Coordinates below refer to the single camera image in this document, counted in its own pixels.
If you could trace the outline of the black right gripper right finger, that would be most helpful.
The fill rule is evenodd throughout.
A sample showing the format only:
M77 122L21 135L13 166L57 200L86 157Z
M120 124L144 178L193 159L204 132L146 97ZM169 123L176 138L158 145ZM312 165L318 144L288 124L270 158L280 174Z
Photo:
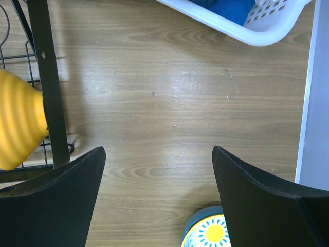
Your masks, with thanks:
M212 162L232 246L328 246L328 191L282 179L219 146Z

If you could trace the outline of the black wire dish rack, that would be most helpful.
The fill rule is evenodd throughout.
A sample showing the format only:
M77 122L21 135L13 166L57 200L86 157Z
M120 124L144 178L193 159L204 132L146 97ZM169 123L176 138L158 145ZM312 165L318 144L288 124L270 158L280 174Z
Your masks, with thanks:
M70 161L64 107L47 1L1 1L1 68L42 91L50 135L1 183L28 180Z

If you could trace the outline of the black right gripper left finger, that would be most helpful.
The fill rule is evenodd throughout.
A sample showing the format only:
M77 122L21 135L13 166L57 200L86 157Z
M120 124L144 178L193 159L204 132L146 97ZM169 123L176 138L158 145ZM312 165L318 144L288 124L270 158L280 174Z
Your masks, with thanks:
M1 189L1 246L85 246L106 153Z

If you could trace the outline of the yellow orange bowl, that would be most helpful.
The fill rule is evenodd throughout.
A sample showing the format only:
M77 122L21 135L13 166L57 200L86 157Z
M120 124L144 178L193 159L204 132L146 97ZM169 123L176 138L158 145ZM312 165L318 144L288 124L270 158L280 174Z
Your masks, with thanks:
M1 169L17 168L48 134L42 92L1 69Z

